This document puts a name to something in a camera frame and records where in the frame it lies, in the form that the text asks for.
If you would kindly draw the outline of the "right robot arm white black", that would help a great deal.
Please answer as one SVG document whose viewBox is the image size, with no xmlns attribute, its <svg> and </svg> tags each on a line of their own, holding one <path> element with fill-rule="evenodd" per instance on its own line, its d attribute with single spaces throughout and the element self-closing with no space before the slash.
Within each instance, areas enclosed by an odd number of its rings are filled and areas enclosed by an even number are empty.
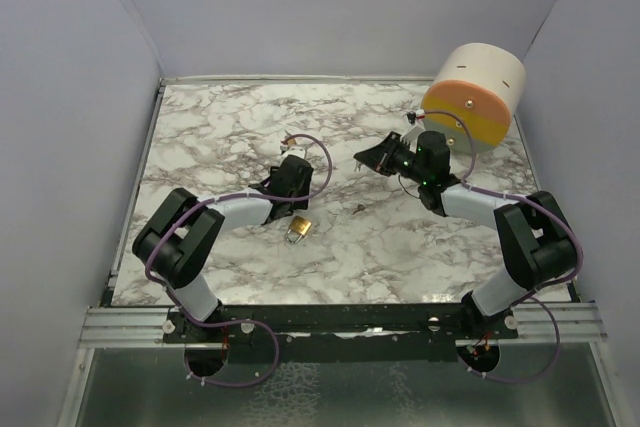
<svg viewBox="0 0 640 427">
<path fill-rule="evenodd" d="M 451 172 L 450 149 L 442 133 L 420 133 L 411 149 L 399 133 L 392 132 L 354 159 L 380 175 L 415 182 L 428 211 L 497 232 L 503 267 L 461 301 L 459 325 L 469 337 L 483 337 L 494 328 L 495 317 L 537 290 L 564 280 L 579 266 L 581 250 L 553 195 L 546 191 L 526 197 L 499 195 L 469 186 Z"/>
</svg>

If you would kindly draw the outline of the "small dark key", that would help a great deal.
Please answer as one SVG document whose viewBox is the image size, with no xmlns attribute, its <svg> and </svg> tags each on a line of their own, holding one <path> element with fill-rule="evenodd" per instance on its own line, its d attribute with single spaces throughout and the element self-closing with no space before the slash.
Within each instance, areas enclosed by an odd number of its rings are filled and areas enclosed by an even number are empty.
<svg viewBox="0 0 640 427">
<path fill-rule="evenodd" d="M 356 206 L 356 208 L 354 209 L 354 211 L 352 212 L 352 215 L 355 215 L 355 214 L 357 214 L 359 212 L 362 212 L 364 210 L 365 210 L 365 206 L 363 204 L 358 204 Z"/>
</svg>

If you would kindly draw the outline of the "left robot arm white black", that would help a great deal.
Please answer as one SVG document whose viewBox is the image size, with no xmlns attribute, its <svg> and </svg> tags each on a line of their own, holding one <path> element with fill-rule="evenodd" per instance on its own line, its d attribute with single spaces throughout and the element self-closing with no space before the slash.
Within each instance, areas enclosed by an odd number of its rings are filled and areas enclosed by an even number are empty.
<svg viewBox="0 0 640 427">
<path fill-rule="evenodd" d="M 132 253 L 189 314 L 186 329 L 195 339 L 210 341 L 220 332 L 215 311 L 221 302 L 202 274 L 218 235 L 269 224 L 307 208 L 313 172 L 306 160 L 287 156 L 264 181 L 208 205 L 176 188 L 139 232 Z"/>
</svg>

